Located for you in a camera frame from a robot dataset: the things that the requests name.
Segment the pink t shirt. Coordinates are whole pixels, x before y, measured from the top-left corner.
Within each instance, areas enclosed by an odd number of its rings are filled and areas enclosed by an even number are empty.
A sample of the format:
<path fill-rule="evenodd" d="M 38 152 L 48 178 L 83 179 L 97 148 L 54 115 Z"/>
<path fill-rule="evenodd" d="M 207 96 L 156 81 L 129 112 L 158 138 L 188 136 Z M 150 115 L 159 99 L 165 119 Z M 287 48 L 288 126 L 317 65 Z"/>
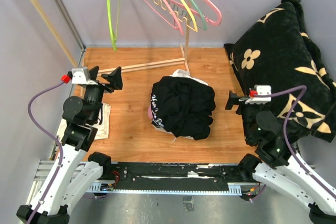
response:
<path fill-rule="evenodd" d="M 152 114 L 152 110 L 151 110 L 151 106 L 150 105 L 148 107 L 148 117 L 149 117 L 150 120 L 153 119 L 153 114 Z"/>

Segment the black t shirt with print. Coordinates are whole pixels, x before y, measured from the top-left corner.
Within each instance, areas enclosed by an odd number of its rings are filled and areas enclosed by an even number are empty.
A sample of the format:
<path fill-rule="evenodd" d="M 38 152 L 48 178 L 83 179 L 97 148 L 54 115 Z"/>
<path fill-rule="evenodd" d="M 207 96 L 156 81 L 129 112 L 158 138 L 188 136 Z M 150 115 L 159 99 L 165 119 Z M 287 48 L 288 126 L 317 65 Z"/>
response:
<path fill-rule="evenodd" d="M 191 136 L 194 140 L 207 138 L 216 109 L 214 89 L 182 79 L 170 84 L 170 89 L 172 97 L 166 102 L 165 130 L 175 137 Z"/>

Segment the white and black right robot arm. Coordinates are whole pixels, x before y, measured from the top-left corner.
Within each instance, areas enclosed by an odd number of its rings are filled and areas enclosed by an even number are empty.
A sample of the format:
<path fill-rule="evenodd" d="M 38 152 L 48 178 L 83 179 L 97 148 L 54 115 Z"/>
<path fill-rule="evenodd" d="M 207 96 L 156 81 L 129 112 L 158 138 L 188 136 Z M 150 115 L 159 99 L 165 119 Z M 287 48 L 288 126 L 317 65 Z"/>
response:
<path fill-rule="evenodd" d="M 238 105 L 237 114 L 243 119 L 245 142 L 256 147 L 256 155 L 247 154 L 238 164 L 238 177 L 244 182 L 252 179 L 302 204 L 313 223 L 335 223 L 335 188 L 317 174 L 297 153 L 289 142 L 287 123 L 280 124 L 270 111 L 260 111 L 247 119 L 243 108 L 263 105 L 284 94 L 307 87 L 296 86 L 277 93 L 270 86 L 256 85 L 249 95 L 240 97 L 229 92 L 225 109 Z"/>

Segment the pink plastic hanger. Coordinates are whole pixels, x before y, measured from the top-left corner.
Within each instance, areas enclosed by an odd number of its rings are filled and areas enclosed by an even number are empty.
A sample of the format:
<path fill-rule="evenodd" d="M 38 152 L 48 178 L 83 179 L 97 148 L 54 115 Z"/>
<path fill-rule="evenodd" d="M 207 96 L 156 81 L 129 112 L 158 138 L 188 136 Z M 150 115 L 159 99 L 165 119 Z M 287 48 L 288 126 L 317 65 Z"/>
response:
<path fill-rule="evenodd" d="M 207 30 L 207 24 L 218 26 L 222 22 L 222 14 L 210 0 L 202 0 L 212 9 L 217 19 L 212 20 L 205 16 L 194 0 L 167 0 L 172 9 L 177 13 L 180 22 L 185 21 L 187 28 L 197 32 L 198 29 Z"/>

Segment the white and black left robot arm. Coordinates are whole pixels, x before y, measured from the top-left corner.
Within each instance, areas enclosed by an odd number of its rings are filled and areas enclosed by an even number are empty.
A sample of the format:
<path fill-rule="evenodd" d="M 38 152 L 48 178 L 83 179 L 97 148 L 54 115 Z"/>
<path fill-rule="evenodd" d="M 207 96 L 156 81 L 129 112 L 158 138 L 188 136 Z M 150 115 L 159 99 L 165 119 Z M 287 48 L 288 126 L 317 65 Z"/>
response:
<path fill-rule="evenodd" d="M 114 178 L 109 189 L 114 189 L 119 182 L 120 175 L 114 169 L 111 157 L 99 152 L 92 153 L 82 170 L 75 174 L 96 137 L 95 124 L 102 123 L 103 95 L 123 88 L 121 67 L 109 74 L 101 74 L 105 83 L 97 80 L 98 72 L 98 66 L 73 68 L 61 77 L 60 83 L 37 93 L 29 101 L 30 119 L 55 141 L 58 155 L 34 199 L 19 206 L 16 216 L 22 223 L 68 223 L 72 210 L 96 180 Z M 31 107 L 40 95 L 66 83 L 83 87 L 85 94 L 83 98 L 70 96 L 63 103 L 62 118 L 66 121 L 66 128 L 62 139 L 58 139 L 36 121 Z"/>

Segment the white t shirt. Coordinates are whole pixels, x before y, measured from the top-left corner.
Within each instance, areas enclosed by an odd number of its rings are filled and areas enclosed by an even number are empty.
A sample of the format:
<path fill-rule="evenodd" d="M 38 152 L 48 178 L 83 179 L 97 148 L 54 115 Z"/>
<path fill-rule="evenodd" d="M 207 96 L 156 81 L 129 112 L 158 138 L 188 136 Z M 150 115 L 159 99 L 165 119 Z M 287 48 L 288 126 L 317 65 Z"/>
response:
<path fill-rule="evenodd" d="M 192 80 L 194 80 L 194 81 L 197 81 L 197 82 L 199 82 L 199 83 L 201 83 L 201 84 L 204 84 L 204 85 L 206 85 L 206 86 L 208 85 L 207 82 L 205 82 L 205 81 L 203 81 L 203 80 L 201 80 L 201 79 L 192 77 L 191 74 L 190 74 L 188 71 L 186 71 L 186 70 L 182 70 L 182 69 L 177 69 L 177 70 L 175 70 L 175 71 L 170 75 L 170 77 L 189 78 L 189 79 L 192 79 Z"/>

